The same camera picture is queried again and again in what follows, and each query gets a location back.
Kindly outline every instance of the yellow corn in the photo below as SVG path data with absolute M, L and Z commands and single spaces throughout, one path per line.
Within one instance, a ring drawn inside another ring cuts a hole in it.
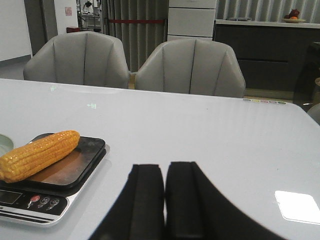
M 0 180 L 24 180 L 63 159 L 78 145 L 80 134 L 67 130 L 13 149 L 0 157 Z

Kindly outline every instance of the white wall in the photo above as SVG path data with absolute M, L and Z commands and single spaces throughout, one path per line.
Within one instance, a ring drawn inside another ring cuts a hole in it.
M 0 7 L 0 61 L 31 54 L 24 0 L 2 0 Z
M 78 27 L 76 0 L 54 0 L 58 35 L 67 33 L 67 27 Z M 72 16 L 66 16 L 65 7 L 72 8 Z

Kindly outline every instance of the kitchen scale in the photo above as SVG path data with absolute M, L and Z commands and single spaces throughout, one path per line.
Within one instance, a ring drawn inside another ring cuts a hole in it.
M 55 225 L 109 151 L 104 140 L 81 136 L 78 146 L 60 161 L 23 181 L 0 181 L 0 220 L 37 227 Z

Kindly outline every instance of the floor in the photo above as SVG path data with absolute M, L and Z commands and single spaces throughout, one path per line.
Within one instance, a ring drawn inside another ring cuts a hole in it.
M 27 62 L 20 62 L 8 66 L 0 67 L 0 78 L 1 79 L 16 79 L 23 80 L 23 69 Z M 129 89 L 135 89 L 135 78 L 134 76 L 130 77 L 129 80 Z M 283 101 L 287 103 L 292 103 L 292 100 L 280 99 L 280 98 L 268 98 L 268 97 L 259 97 L 259 96 L 244 96 L 248 99 L 258 99 L 258 100 L 273 100 L 273 101 Z

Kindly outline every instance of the chair backrest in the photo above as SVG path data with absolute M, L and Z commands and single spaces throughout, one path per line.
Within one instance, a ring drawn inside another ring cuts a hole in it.
M 246 83 L 230 46 L 187 38 L 160 44 L 136 73 L 135 89 L 242 98 Z
M 129 70 L 122 42 L 82 31 L 49 40 L 25 65 L 25 80 L 128 88 Z
M 320 103 L 311 107 L 307 113 L 320 125 Z

